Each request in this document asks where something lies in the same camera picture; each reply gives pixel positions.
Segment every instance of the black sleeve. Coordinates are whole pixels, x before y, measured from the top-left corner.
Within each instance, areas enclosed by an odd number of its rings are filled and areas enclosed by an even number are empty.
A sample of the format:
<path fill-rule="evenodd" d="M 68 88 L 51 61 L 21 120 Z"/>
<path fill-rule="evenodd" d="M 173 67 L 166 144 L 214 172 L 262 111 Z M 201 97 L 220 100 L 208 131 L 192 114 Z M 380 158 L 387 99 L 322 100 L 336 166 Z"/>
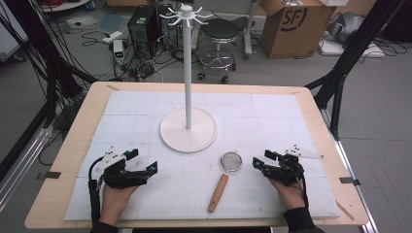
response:
<path fill-rule="evenodd" d="M 90 233 L 118 233 L 119 229 L 116 226 L 109 225 L 103 222 L 97 222 L 91 228 Z"/>
<path fill-rule="evenodd" d="M 286 222 L 288 223 L 289 232 L 313 232 L 321 233 L 323 230 L 315 226 L 307 208 L 296 208 L 284 213 Z"/>

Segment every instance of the human hand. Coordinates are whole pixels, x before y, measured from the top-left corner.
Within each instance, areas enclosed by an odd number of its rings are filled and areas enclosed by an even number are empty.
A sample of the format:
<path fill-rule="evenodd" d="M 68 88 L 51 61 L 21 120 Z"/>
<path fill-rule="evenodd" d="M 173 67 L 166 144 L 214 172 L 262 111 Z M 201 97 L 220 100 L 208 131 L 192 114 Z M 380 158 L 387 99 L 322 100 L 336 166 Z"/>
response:
<path fill-rule="evenodd" d="M 132 186 L 118 189 L 111 188 L 105 184 L 103 187 L 103 208 L 99 221 L 116 226 L 121 213 L 128 204 L 131 194 L 133 194 L 138 187 L 139 186 Z"/>
<path fill-rule="evenodd" d="M 270 183 L 278 190 L 279 198 L 284 204 L 286 210 L 305 207 L 305 202 L 302 197 L 302 189 L 300 189 L 298 183 L 293 183 L 289 186 L 283 185 L 281 182 L 270 179 Z"/>

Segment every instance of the stool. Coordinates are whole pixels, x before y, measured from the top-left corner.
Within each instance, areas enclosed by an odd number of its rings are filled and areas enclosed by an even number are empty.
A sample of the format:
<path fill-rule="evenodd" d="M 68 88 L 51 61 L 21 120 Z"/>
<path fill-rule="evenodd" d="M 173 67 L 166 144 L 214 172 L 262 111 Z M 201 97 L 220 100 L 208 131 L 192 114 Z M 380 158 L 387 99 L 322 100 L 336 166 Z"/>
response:
<path fill-rule="evenodd" d="M 213 43 L 216 43 L 214 48 L 208 48 L 203 50 L 199 56 L 199 64 L 203 66 L 203 73 L 199 73 L 197 77 L 203 80 L 206 75 L 206 69 L 224 69 L 225 75 L 222 78 L 222 83 L 226 84 L 229 81 L 227 75 L 227 68 L 230 67 L 232 71 L 236 70 L 236 63 L 234 61 L 234 56 L 229 51 L 222 48 L 222 44 L 233 43 L 239 37 L 241 28 L 239 28 L 234 22 L 221 19 L 213 18 L 206 20 L 208 24 L 203 24 L 200 26 L 200 32 L 202 36 Z M 207 60 L 206 52 L 213 50 L 214 56 L 211 60 Z"/>

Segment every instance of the round white base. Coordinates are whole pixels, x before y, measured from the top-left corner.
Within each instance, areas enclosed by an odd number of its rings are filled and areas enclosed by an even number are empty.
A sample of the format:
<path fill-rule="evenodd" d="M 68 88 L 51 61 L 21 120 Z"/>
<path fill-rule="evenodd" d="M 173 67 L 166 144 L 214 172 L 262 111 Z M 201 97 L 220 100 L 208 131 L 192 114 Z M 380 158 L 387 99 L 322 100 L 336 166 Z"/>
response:
<path fill-rule="evenodd" d="M 186 129 L 186 109 L 172 111 L 160 125 L 164 143 L 180 152 L 197 152 L 209 147 L 217 133 L 212 116 L 197 108 L 191 109 L 191 129 Z"/>

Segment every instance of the white paper sheet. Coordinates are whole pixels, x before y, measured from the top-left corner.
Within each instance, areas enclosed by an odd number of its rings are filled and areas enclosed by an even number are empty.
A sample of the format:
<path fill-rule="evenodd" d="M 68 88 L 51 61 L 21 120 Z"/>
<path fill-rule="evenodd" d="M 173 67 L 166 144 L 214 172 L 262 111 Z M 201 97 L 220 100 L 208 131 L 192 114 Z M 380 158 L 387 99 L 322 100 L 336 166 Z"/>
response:
<path fill-rule="evenodd" d="M 294 96 L 193 93 L 192 105 L 214 117 L 218 136 L 209 148 L 183 154 L 162 142 L 159 126 L 166 114 L 185 106 L 184 93 L 114 91 L 79 171 L 65 219 L 90 219 L 87 172 L 110 146 L 139 150 L 137 157 L 126 162 L 129 171 L 158 163 L 158 173 L 133 194 L 122 219 L 282 217 L 283 206 L 275 188 L 253 168 L 252 159 L 278 165 L 264 157 L 264 150 L 284 154 L 295 144 L 315 152 Z M 243 166 L 229 173 L 221 201 L 210 214 L 210 199 L 225 172 L 220 158 L 234 150 L 242 156 Z M 301 158 L 300 162 L 312 217 L 339 216 L 320 160 Z M 100 175 L 93 171 L 94 178 Z"/>

